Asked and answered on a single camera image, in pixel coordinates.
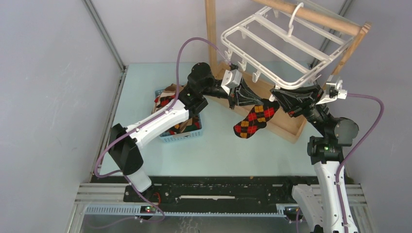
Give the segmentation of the red black argyle sock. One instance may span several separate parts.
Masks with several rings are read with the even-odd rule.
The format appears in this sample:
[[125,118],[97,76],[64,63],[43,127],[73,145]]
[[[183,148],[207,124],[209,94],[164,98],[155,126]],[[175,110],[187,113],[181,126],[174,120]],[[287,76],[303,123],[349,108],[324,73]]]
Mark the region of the red black argyle sock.
[[280,108],[277,101],[263,99],[263,105],[255,105],[248,115],[234,127],[234,134],[242,139],[249,139],[258,130],[264,129]]

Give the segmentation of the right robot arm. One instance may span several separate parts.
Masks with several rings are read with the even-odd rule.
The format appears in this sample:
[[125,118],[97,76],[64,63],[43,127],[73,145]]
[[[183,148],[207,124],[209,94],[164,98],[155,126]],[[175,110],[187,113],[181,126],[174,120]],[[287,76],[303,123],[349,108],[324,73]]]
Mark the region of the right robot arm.
[[315,170],[321,193],[319,202],[309,185],[290,184],[282,190],[285,201],[299,205],[313,233],[357,233],[345,188],[343,148],[352,145],[358,125],[345,117],[334,117],[321,103],[319,85],[294,90],[275,89],[271,94],[291,117],[304,116],[320,134],[311,136],[307,154]]

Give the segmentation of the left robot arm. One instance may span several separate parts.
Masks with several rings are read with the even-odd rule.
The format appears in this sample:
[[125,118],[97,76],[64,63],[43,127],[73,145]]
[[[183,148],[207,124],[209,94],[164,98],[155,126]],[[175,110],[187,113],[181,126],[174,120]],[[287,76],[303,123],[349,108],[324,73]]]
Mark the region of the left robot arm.
[[135,196],[141,202],[153,198],[152,181],[143,169],[140,149],[169,128],[198,115],[208,104],[206,96],[228,101],[235,106],[262,105],[263,99],[255,94],[243,79],[243,74],[232,65],[224,78],[217,80],[207,63],[197,63],[188,75],[185,87],[177,88],[177,97],[149,117],[129,126],[116,124],[111,128],[108,153],[135,187]]

